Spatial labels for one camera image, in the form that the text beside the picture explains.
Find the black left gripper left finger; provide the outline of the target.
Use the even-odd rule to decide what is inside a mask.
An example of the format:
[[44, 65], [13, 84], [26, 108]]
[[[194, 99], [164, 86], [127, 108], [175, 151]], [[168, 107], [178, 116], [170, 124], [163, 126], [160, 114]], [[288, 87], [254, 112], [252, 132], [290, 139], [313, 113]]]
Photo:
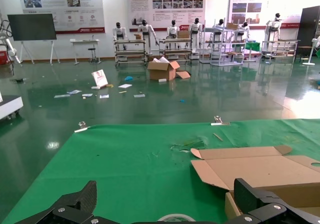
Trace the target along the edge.
[[93, 214], [97, 205], [97, 182], [90, 180], [80, 191], [62, 195], [48, 209], [20, 220], [19, 224], [109, 224]]

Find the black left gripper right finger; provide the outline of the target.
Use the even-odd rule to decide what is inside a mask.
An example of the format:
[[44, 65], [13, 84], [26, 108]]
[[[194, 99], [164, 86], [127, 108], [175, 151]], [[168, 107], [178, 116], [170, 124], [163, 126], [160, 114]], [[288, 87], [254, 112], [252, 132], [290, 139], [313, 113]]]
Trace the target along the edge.
[[242, 214], [227, 224], [318, 224], [320, 218], [290, 206], [275, 193], [234, 180], [234, 201]]

